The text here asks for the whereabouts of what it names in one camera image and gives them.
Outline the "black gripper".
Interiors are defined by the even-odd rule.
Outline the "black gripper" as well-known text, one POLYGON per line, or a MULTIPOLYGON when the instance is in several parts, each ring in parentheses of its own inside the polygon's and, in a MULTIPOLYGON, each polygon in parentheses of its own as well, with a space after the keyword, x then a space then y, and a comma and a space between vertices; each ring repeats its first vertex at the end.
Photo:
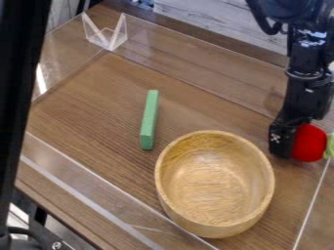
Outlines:
POLYGON ((282 109, 268 126, 268 151, 290 158, 298 128, 324 118, 334 98, 334 76, 328 70, 316 76, 288 75, 282 109))

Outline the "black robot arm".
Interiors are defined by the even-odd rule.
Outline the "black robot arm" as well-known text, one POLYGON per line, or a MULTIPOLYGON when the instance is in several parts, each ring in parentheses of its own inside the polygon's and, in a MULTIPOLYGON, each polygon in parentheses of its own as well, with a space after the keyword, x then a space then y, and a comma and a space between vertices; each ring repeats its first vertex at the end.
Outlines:
POLYGON ((287 89, 268 126, 268 151, 314 162, 324 157, 327 133, 311 124, 334 102, 334 0, 246 0, 268 35, 287 36, 287 89))

